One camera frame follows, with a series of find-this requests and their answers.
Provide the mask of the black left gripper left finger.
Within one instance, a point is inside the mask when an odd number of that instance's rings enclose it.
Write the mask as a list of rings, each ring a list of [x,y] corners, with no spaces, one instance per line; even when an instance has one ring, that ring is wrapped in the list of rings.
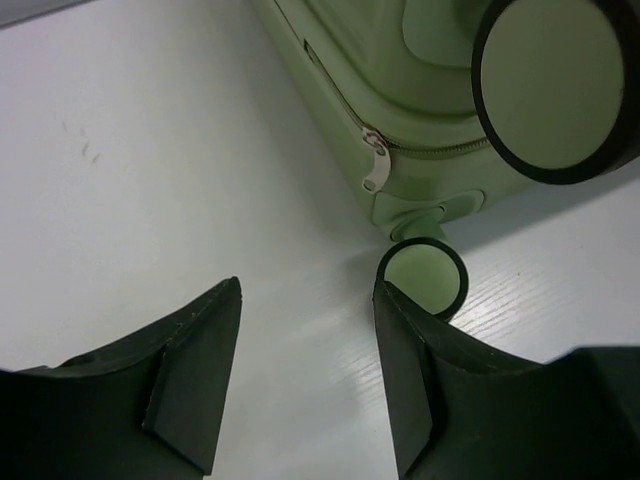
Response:
[[[212,473],[242,310],[231,277],[59,366],[1,374],[5,479]]]

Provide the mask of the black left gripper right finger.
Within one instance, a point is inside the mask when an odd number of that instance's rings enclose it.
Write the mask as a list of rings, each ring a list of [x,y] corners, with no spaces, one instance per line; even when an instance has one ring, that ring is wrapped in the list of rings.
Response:
[[[374,323],[402,479],[635,479],[639,350],[540,364],[376,283]]]

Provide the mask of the light green suitcase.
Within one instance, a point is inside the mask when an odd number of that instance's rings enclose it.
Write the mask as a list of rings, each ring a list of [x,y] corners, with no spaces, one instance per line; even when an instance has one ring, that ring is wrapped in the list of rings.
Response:
[[[639,156],[635,1],[258,1],[368,220],[382,278],[454,316],[468,274],[441,227],[532,185]]]

